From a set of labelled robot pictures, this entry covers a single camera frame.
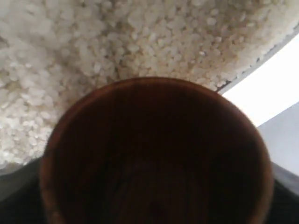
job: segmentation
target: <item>white rice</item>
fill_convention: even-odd
[[[98,87],[163,76],[216,90],[298,23],[298,0],[1,0],[0,169],[40,157]]]

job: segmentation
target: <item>wooden measuring cup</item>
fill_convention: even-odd
[[[40,186],[50,224],[261,224],[273,179],[263,140],[235,106],[156,77],[71,107],[47,144]]]

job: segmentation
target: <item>brown cup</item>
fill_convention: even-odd
[[[41,163],[50,224],[261,224],[266,147],[202,86],[138,78],[98,89],[60,119]]]

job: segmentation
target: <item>rice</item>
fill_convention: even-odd
[[[298,0],[2,0],[0,169],[40,157],[96,88],[159,76],[215,91],[298,22]]]

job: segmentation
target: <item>uncooked rice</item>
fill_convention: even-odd
[[[40,157],[96,88],[159,76],[215,91],[298,22],[298,0],[1,0],[0,169]]]

